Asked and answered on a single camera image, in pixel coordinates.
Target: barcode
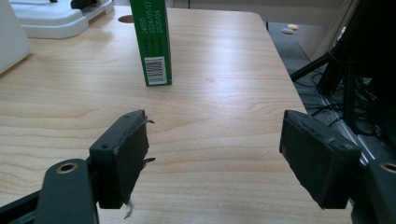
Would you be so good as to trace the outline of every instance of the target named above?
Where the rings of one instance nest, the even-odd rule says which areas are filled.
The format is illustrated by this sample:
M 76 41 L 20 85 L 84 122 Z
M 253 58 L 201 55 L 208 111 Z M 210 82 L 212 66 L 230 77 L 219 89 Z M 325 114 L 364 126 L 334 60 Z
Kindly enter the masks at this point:
M 145 58 L 149 85 L 166 84 L 166 69 L 164 57 Z

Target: table surface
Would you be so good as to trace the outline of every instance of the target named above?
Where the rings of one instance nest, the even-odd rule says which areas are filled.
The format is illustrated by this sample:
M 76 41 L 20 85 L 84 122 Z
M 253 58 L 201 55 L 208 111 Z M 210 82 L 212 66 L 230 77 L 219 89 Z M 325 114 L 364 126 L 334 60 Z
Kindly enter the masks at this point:
M 278 152 L 285 109 L 304 111 L 261 18 L 169 9 L 173 85 L 146 87 L 128 7 L 33 52 L 0 75 L 0 205 L 39 190 L 46 170 L 86 159 L 121 115 L 145 109 L 148 157 L 134 212 L 101 223 L 350 223 L 321 210 Z

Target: green box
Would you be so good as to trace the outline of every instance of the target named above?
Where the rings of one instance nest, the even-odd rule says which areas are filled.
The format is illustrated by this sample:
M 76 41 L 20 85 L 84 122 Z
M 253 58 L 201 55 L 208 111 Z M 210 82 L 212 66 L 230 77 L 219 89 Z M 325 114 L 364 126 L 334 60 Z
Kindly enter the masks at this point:
M 146 85 L 171 85 L 171 51 L 165 1 L 130 1 Z

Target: screw hole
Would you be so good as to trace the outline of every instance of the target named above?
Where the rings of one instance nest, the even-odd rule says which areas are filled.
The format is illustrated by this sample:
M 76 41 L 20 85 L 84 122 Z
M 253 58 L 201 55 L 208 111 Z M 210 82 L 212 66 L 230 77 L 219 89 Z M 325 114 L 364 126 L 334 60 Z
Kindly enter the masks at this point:
M 396 164 L 384 162 L 381 163 L 381 167 L 388 172 L 396 174 Z
M 77 167 L 78 165 L 75 162 L 65 163 L 56 169 L 56 173 L 64 175 L 76 170 Z
M 124 23 L 134 23 L 134 16 L 133 15 L 122 16 L 119 17 L 119 21 Z

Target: small white item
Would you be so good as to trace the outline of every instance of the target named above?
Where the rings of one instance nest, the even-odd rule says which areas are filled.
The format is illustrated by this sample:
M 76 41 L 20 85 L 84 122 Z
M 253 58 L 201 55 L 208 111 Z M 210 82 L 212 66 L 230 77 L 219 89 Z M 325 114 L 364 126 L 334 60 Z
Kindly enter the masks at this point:
M 8 0 L 0 0 L 0 74 L 26 57 L 31 48 Z
M 337 41 L 339 41 L 341 39 L 341 37 L 343 37 L 344 31 L 346 30 L 346 27 L 343 27 L 343 29 L 341 30 L 340 35 L 337 38 Z
M 17 18 L 28 37 L 61 39 L 79 35 L 89 27 L 89 20 L 101 12 L 114 10 L 112 0 L 97 0 L 97 3 L 80 9 L 70 6 L 71 0 L 10 0 Z
M 289 25 L 288 25 L 288 28 L 291 29 L 291 30 L 293 30 L 293 31 L 294 31 L 294 30 L 298 30 L 298 25 L 296 25 L 296 24 L 289 24 Z
M 283 32 L 284 34 L 287 34 L 287 35 L 294 35 L 294 31 L 291 30 L 290 28 L 283 28 L 283 29 L 282 29 L 282 32 Z

